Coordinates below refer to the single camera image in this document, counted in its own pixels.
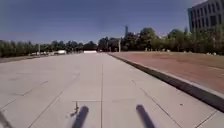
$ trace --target pole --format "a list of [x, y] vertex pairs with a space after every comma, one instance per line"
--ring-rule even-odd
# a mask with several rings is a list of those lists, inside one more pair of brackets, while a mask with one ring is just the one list
[[119, 48], [119, 52], [121, 52], [121, 39], [118, 42], [118, 48]]
[[38, 44], [38, 53], [40, 55], [40, 44]]

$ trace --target building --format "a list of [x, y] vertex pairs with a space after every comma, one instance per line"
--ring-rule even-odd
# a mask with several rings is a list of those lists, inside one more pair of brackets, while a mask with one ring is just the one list
[[125, 26], [125, 36], [128, 34], [128, 26]]
[[212, 30], [224, 24], [224, 0], [207, 0], [188, 9], [190, 31]]

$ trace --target sky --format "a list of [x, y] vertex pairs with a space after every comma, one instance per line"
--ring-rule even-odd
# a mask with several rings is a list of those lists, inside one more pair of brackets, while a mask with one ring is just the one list
[[163, 36], [189, 26], [187, 9], [205, 0], [1, 0], [0, 40], [98, 42], [122, 37], [125, 25]]

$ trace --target concrete pavement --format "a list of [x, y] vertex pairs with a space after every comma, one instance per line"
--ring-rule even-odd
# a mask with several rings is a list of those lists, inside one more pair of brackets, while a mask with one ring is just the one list
[[224, 126], [223, 113], [106, 54], [0, 64], [0, 110], [14, 128], [72, 128], [76, 104], [88, 107], [83, 128], [143, 128], [139, 104], [158, 128]]

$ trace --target concrete ledge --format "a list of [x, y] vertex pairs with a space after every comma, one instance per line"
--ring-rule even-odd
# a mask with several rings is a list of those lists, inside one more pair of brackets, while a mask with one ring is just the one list
[[211, 90], [209, 88], [205, 88], [201, 85], [198, 85], [196, 83], [190, 82], [188, 80], [182, 79], [180, 77], [174, 76], [169, 73], [165, 73], [162, 71], [159, 71], [154, 68], [146, 67], [142, 64], [138, 64], [136, 62], [131, 62], [122, 58], [119, 58], [117, 56], [114, 56], [112, 54], [109, 54], [110, 56], [121, 60], [129, 65], [132, 65], [133, 67], [152, 75], [172, 86], [175, 88], [184, 91], [188, 93], [189, 95], [203, 101], [204, 103], [218, 109], [221, 112], [224, 112], [224, 95], [221, 93], [218, 93], [214, 90]]

